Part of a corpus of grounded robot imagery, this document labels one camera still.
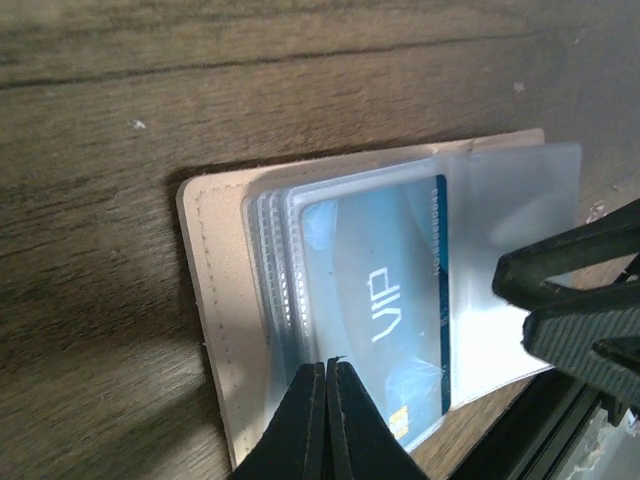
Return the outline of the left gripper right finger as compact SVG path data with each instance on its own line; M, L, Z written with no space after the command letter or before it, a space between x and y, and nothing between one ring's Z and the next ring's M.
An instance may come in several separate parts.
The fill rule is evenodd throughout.
M390 432L354 367L327 364L325 477L423 479L424 472Z

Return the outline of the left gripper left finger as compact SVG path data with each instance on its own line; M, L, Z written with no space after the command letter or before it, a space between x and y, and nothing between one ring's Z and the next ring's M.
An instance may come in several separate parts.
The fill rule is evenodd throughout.
M326 368L297 370L260 440L232 473L234 479L324 477Z

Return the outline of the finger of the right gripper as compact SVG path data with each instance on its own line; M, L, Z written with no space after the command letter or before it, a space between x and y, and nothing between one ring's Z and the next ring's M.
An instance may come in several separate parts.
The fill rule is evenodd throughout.
M553 277L638 252L639 202L634 200L592 223L501 256L492 289L511 304L534 310L586 294L552 282Z
M532 356L639 414L639 281L540 307L523 326Z

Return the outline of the beige card holder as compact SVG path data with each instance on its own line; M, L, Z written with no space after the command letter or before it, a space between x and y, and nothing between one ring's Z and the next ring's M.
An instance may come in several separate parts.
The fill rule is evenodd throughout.
M575 225L581 163L580 145L548 143L534 129L185 181L180 226L233 472L300 366L322 363L327 375L330 359L346 361L320 358L309 325L304 207L445 176L451 402L441 426L448 412L545 370L521 347L524 310L491 282L502 255Z

